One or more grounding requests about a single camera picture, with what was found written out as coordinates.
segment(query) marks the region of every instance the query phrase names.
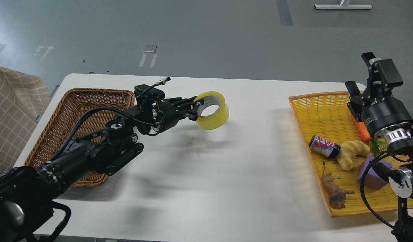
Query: white table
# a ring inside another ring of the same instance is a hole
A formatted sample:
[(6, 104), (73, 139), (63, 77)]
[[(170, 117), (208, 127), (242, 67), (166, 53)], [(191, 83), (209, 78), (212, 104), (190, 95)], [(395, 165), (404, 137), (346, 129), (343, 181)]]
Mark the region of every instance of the white table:
[[(76, 87), (128, 89), (162, 77), (71, 74), (63, 81), (16, 166), (23, 164), (57, 103)], [(61, 235), (145, 241), (395, 241), (371, 214), (330, 218), (287, 98), (346, 90), (344, 83), (173, 78), (167, 97), (214, 90), (227, 123), (194, 121), (155, 136), (102, 186), (70, 189), (58, 202), (72, 217)], [(397, 213), (382, 213), (394, 223)], [(63, 213), (36, 231), (51, 234)]]

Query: beige cloth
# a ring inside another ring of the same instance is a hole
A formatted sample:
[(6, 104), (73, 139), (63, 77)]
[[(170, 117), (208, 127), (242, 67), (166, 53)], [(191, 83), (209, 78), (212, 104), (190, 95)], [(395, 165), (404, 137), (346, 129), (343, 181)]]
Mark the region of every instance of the beige cloth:
[(14, 166), (49, 103), (44, 80), (0, 67), (0, 173)]

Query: toy animal figurine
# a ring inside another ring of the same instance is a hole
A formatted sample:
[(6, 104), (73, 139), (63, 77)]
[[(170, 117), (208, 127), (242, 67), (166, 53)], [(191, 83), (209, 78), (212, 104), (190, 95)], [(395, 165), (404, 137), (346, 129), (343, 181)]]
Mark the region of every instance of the toy animal figurine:
[(323, 175), (321, 176), (321, 183), (326, 191), (329, 193), (329, 206), (335, 209), (345, 208), (345, 199), (347, 194), (355, 194), (354, 191), (344, 190), (334, 184), (334, 179), (340, 179), (340, 176), (331, 176), (332, 173), (324, 174), (326, 166), (323, 162)]

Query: packing tape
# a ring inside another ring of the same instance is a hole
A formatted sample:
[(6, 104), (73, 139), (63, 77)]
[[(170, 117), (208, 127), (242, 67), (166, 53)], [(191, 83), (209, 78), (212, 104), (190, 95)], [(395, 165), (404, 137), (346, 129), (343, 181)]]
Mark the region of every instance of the packing tape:
[[(198, 118), (196, 124), (205, 130), (213, 130), (222, 126), (229, 118), (229, 107), (226, 104), (225, 98), (219, 92), (204, 92), (197, 96), (194, 101), (203, 99), (203, 105), (197, 110)], [(218, 109), (211, 115), (202, 116), (205, 108), (217, 105)]]

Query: gray floor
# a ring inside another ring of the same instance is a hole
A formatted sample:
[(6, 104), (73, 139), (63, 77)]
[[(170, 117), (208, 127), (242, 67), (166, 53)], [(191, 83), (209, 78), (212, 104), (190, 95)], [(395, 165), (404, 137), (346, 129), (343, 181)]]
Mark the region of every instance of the gray floor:
[[(336, 3), (0, 1), (0, 66), (44, 78), (50, 92), (66, 75), (90, 72), (365, 84), (360, 55), (372, 51), (393, 59), (404, 80), (394, 95), (413, 117), (413, 0), (314, 9)], [(149, 54), (140, 67), (148, 44), (157, 45), (156, 62), (150, 67)]]

